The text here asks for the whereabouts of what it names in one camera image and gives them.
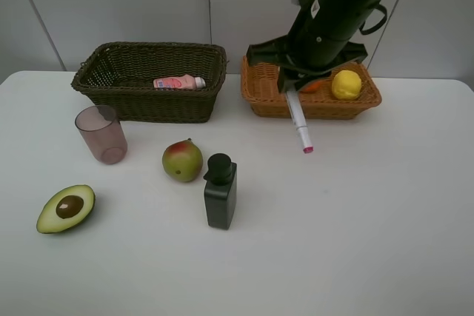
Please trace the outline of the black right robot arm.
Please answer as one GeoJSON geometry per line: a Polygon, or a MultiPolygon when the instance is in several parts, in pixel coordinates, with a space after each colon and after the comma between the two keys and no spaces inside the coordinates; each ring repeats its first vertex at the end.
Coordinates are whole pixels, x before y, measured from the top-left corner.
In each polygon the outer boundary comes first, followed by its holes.
{"type": "Polygon", "coordinates": [[[300,90],[327,77],[343,64],[367,57],[363,44],[351,42],[356,32],[366,36],[387,21],[381,0],[297,0],[300,10],[287,35],[253,44],[247,50],[251,66],[274,64],[283,71],[281,92],[300,90]]]}

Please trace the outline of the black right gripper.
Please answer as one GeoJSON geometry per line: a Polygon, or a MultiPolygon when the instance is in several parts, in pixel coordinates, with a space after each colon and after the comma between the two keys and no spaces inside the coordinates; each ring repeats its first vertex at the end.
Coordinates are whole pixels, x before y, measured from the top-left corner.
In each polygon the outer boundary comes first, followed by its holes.
{"type": "Polygon", "coordinates": [[[279,66],[278,91],[300,91],[367,57],[363,44],[350,41],[365,19],[367,0],[314,0],[300,7],[287,35],[250,45],[247,62],[279,66]]]}

